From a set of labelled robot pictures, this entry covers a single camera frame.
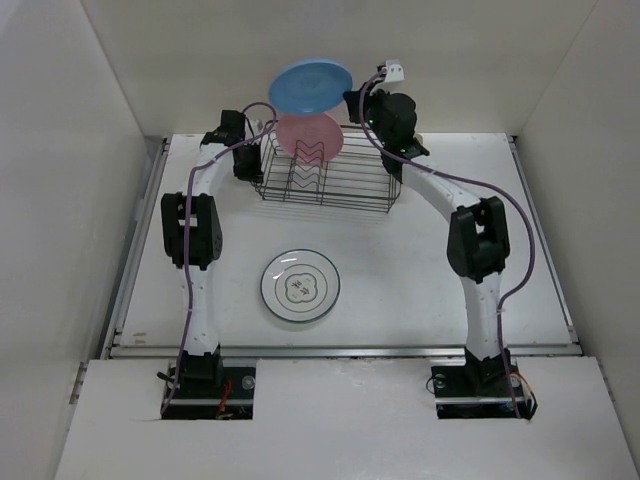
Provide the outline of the pink plate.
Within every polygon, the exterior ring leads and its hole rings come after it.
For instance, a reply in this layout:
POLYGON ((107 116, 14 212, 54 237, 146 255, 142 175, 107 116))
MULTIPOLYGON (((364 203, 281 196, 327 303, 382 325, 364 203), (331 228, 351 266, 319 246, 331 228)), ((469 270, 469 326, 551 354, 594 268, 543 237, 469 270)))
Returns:
POLYGON ((333 160, 344 145, 340 125, 326 113, 283 115, 277 122, 275 134, 279 146, 287 154, 311 162, 333 160))

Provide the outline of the blue plate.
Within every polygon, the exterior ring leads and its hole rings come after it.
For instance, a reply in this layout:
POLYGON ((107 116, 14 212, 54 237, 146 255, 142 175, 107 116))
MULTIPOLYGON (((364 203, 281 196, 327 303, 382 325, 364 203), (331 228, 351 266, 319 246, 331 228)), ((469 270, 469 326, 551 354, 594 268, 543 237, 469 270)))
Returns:
POLYGON ((268 97, 281 113, 312 116, 338 106, 352 88, 352 74, 345 66, 331 59, 311 58, 282 70, 272 81, 268 97))

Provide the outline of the white plate grey flower outline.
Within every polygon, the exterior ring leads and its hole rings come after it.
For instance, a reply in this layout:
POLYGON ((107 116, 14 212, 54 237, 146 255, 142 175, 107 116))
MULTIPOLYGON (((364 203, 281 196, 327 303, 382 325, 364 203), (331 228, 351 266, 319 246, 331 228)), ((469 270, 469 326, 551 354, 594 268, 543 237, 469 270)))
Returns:
POLYGON ((321 321, 336 306, 342 280, 335 263, 312 249, 292 249, 264 267, 259 290, 267 311, 287 326, 321 321))

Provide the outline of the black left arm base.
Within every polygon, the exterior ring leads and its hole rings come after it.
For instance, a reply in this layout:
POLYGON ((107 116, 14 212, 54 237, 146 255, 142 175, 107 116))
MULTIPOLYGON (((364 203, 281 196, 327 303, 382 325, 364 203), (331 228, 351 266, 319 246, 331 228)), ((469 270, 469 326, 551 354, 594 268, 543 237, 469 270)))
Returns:
POLYGON ((225 366, 218 352, 184 352, 175 365, 157 373, 164 382, 162 420, 251 420, 256 388, 255 365, 225 366))

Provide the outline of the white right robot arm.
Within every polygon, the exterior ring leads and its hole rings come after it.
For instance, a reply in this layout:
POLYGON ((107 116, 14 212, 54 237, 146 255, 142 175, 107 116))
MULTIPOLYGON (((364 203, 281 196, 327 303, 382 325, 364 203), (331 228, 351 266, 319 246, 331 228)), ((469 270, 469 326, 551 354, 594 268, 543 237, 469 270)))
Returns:
POLYGON ((467 339, 465 386, 487 393, 500 379, 494 364, 507 363, 502 331, 501 274, 510 255, 503 201, 507 195, 485 182, 438 172, 424 162, 430 152, 416 137, 416 105, 402 93, 379 88, 374 78, 343 94, 349 120, 363 128, 380 152, 386 172, 418 193, 447 222, 446 258, 463 288, 467 339))

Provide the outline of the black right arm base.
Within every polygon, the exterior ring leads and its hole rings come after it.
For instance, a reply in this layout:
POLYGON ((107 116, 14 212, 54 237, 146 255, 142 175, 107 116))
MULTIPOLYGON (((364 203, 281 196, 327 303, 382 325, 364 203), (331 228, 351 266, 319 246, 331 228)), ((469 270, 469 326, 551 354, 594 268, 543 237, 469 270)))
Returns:
POLYGON ((531 420, 538 401, 530 384, 513 361, 505 366, 497 356, 465 361, 436 361, 431 364, 426 390, 434 396, 437 417, 451 419, 531 420))

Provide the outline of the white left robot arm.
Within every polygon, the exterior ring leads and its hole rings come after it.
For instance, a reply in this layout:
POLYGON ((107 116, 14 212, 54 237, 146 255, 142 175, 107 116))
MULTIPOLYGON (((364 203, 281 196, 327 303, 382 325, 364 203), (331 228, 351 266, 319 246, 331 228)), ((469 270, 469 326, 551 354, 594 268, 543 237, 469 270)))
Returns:
POLYGON ((247 111, 224 110, 220 124, 201 139, 198 158, 183 187, 161 198, 161 223, 165 254, 179 271, 186 314, 180 356, 212 355, 219 334, 209 298, 213 264, 222 253, 223 236, 215 194, 233 167, 248 159, 260 175, 261 121, 251 121, 247 111))

